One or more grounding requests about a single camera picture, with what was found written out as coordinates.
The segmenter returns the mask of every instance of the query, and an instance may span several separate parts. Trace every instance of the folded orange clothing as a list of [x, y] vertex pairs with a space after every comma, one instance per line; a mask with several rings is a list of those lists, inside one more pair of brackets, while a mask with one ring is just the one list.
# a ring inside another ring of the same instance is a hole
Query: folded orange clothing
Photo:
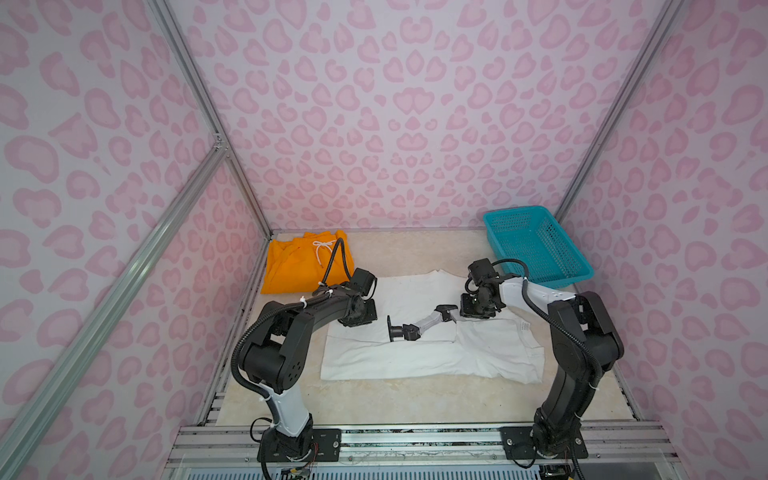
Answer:
[[[303, 237], [294, 238], [290, 242], [270, 242], [270, 250], [266, 256], [266, 276], [261, 293], [298, 293], [312, 292], [318, 282], [323, 279], [331, 251], [339, 238], [344, 239], [346, 265], [349, 273], [355, 271], [352, 253], [346, 233], [337, 230], [336, 233], [305, 233]], [[333, 266], [326, 283], [346, 282], [341, 247], [336, 251]]]

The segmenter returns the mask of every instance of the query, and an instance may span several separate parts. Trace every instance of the heart pattern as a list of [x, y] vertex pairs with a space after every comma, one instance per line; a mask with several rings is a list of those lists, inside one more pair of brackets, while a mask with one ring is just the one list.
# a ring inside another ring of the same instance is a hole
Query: heart pattern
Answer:
[[276, 229], [554, 210], [663, 2], [606, 3], [171, 2]]
[[581, 288], [616, 322], [643, 415], [702, 480], [768, 471], [758, 4], [690, 3], [564, 222], [595, 268]]
[[[217, 212], [229, 221], [216, 222]], [[207, 228], [198, 229], [199, 222]], [[203, 249], [193, 252], [190, 233], [203, 244], [216, 245], [217, 257], [204, 260]], [[27, 469], [34, 468], [40, 478], [49, 472], [52, 478], [66, 472], [94, 478], [159, 475], [178, 428], [189, 425], [200, 407], [265, 242], [234, 176], [222, 165]], [[199, 272], [207, 278], [203, 286]], [[192, 303], [175, 301], [177, 292], [192, 289], [198, 303], [213, 307], [195, 315]], [[0, 311], [0, 332], [23, 336], [31, 327], [32, 307], [18, 300]], [[205, 346], [196, 355], [187, 341], [190, 317], [192, 338]], [[41, 346], [67, 345], [81, 325], [77, 310], [52, 315], [38, 330], [38, 341]], [[4, 401], [23, 404], [52, 366], [42, 359], [22, 367], [4, 388]]]
[[[41, 0], [0, 8], [2, 436], [213, 138], [141, 0]], [[163, 321], [184, 311], [174, 297], [189, 291], [187, 279], [195, 271], [214, 265], [185, 247], [186, 233], [196, 231], [186, 225], [178, 238], [181, 252], [174, 244], [174, 255], [167, 255], [173, 259], [155, 269], [33, 456], [26, 474], [35, 474], [22, 477], [154, 476], [170, 449], [171, 433], [195, 408], [179, 412], [177, 395], [173, 422], [163, 418], [160, 429], [153, 424], [144, 441], [132, 442], [146, 408], [133, 404], [137, 385], [154, 386], [156, 400], [163, 402], [158, 412], [174, 392], [185, 391], [187, 399], [200, 393], [204, 382], [198, 371], [213, 365], [221, 342], [214, 323], [231, 318], [227, 311], [237, 304], [262, 242], [232, 182], [226, 169], [219, 172], [210, 187], [218, 200], [203, 201], [195, 212], [210, 219], [218, 206], [230, 221], [211, 228], [241, 239], [218, 255], [242, 270], [223, 268], [208, 290], [195, 293], [210, 297], [208, 303], [220, 287], [232, 293], [226, 302], [219, 299], [220, 311], [194, 319], [207, 325], [214, 348], [188, 366], [179, 364], [185, 370], [155, 377], [147, 372], [161, 345], [173, 352], [183, 339], [180, 325], [171, 332]], [[206, 230], [199, 238], [215, 243], [216, 235]], [[163, 276], [174, 268], [176, 273]], [[152, 286], [157, 288], [150, 295]], [[145, 330], [147, 324], [157, 328]]]

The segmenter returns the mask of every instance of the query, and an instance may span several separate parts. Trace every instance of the white drawstring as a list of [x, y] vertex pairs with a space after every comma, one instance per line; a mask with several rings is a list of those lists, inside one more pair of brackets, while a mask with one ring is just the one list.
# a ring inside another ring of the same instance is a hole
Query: white drawstring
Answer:
[[334, 242], [319, 242], [317, 240], [312, 242], [313, 247], [315, 248], [315, 257], [317, 258], [317, 263], [320, 265], [323, 265], [323, 262], [320, 261], [320, 247], [325, 247], [328, 249], [329, 252], [333, 253], [333, 250], [331, 250], [331, 245], [333, 245]]

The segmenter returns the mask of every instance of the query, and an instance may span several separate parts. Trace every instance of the pink leopard print wallpaper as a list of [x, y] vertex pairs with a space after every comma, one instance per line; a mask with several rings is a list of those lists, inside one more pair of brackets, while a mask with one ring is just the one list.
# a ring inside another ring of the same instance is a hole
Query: pink leopard print wallpaper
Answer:
[[212, 138], [141, 0], [0, 12], [2, 435]]
[[222, 165], [20, 479], [157, 478], [200, 408], [263, 242]]
[[271, 226], [554, 210], [661, 0], [173, 0]]
[[766, 25], [692, 2], [565, 222], [692, 480], [768, 472]]

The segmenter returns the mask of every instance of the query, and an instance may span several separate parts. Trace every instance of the teal plastic basket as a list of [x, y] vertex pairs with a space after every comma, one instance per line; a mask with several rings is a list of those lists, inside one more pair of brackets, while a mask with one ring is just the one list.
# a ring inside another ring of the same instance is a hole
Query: teal plastic basket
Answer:
[[[533, 283], [562, 288], [594, 275], [587, 259], [544, 207], [488, 212], [483, 215], [483, 221], [496, 258], [524, 261]], [[506, 273], [523, 273], [522, 267], [515, 263], [502, 263], [501, 267]]]

